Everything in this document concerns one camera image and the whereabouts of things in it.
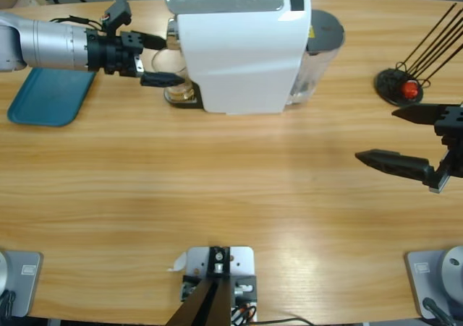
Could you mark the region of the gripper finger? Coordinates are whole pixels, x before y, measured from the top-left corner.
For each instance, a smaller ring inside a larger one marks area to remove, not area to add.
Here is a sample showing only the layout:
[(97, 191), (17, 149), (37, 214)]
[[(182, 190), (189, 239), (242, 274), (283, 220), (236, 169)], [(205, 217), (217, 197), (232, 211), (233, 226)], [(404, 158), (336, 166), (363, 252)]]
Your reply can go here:
[(173, 87), (184, 83), (184, 78), (170, 72), (144, 72), (140, 84), (146, 87)]
[(358, 152), (354, 156), (365, 165), (383, 173), (421, 181), (427, 186), (433, 185), (435, 171), (428, 159), (377, 149)]
[(445, 104), (416, 103), (396, 109), (392, 115), (415, 124), (449, 126), (451, 120), (446, 117), (447, 107)]
[(163, 50), (167, 48), (166, 40), (161, 36), (140, 33), (140, 38), (143, 48), (150, 50)]

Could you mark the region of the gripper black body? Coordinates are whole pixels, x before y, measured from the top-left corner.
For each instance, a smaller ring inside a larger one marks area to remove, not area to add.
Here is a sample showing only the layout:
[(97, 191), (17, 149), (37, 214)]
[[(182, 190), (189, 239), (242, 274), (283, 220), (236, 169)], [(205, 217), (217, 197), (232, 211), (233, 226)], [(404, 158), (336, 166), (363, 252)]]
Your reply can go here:
[(442, 137), (447, 152), (432, 177), (429, 190), (440, 193), (451, 176), (462, 177), (462, 104), (444, 106), (434, 123), (435, 133)]
[(141, 77), (144, 72), (140, 55), (143, 38), (133, 31), (120, 35), (99, 35), (97, 30), (86, 29), (89, 72), (102, 69), (105, 74), (118, 72), (121, 77)]

